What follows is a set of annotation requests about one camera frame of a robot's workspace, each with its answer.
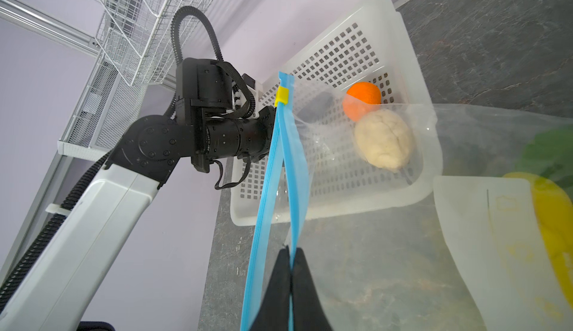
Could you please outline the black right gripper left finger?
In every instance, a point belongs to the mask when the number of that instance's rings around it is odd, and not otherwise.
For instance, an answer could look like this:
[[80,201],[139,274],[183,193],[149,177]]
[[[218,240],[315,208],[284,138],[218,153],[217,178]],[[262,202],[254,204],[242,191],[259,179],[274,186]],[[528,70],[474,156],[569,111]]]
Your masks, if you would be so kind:
[[285,247],[278,252],[261,307],[250,330],[289,329],[291,277],[289,248]]

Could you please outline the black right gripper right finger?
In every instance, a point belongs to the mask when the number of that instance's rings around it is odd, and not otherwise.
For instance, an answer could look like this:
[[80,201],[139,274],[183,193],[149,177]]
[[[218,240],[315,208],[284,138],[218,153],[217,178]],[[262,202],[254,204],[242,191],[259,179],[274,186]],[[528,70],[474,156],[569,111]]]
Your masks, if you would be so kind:
[[332,330],[310,272],[304,251],[296,249],[292,267],[292,321],[294,330]]

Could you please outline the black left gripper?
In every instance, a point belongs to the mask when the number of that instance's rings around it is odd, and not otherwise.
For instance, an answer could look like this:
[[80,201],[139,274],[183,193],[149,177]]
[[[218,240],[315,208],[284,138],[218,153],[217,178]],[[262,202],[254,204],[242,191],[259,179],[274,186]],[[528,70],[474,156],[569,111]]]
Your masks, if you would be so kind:
[[275,123],[276,109],[264,107],[254,119],[208,118],[195,135],[199,142],[192,165],[207,173],[218,159],[236,157],[258,162],[268,155]]

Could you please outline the clear zip top bag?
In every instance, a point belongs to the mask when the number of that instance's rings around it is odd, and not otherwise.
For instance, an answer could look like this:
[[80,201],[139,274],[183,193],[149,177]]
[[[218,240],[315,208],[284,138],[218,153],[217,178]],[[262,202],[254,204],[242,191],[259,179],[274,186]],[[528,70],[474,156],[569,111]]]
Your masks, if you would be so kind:
[[405,207],[308,218],[327,86],[280,73],[275,137],[255,219],[240,327],[250,330],[278,252],[307,259],[333,330],[570,330],[534,211],[545,177],[572,201],[572,120],[516,110],[432,104],[443,172]]

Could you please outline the beige toy garlic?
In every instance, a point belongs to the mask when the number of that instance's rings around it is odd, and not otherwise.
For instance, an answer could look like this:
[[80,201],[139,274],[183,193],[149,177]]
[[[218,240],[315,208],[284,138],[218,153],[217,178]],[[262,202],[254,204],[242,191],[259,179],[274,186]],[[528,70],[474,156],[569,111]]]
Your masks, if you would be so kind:
[[392,172],[404,168],[416,148],[412,130],[391,110],[378,110],[362,117],[355,125],[354,139],[365,161]]

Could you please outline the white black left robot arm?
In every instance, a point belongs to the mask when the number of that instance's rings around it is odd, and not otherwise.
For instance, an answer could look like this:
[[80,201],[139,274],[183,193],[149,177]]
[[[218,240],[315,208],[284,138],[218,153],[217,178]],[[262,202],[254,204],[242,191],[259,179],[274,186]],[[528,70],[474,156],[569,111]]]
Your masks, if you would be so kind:
[[136,120],[76,183],[1,286],[3,330],[78,330],[139,221],[178,162],[197,171],[269,153],[275,111],[222,58],[215,31],[196,7],[174,14],[170,36],[176,92],[162,115]]

